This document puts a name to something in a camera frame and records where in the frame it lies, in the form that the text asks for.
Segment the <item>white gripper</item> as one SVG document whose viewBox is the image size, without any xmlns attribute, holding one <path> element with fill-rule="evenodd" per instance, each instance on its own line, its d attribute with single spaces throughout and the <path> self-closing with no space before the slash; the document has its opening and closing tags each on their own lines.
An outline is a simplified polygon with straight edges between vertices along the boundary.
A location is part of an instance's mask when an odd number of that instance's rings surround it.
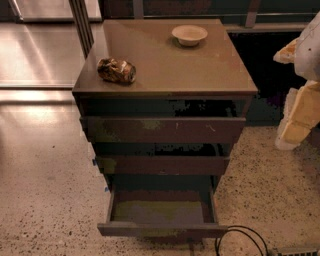
<svg viewBox="0 0 320 256">
<path fill-rule="evenodd" d="M 273 56 L 273 60 L 289 64 L 295 61 L 297 39 L 293 39 Z M 307 81 L 299 90 L 291 88 L 286 97 L 275 146 L 279 150 L 293 150 L 320 122 L 320 83 Z"/>
</svg>

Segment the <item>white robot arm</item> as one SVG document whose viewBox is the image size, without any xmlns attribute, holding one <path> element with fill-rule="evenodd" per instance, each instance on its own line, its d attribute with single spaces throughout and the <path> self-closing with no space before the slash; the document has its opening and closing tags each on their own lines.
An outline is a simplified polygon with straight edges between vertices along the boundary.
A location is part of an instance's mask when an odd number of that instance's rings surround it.
<svg viewBox="0 0 320 256">
<path fill-rule="evenodd" d="M 320 12 L 273 60 L 293 63 L 295 74 L 306 80 L 300 89 L 289 89 L 275 139 L 279 150 L 293 150 L 320 122 Z"/>
</svg>

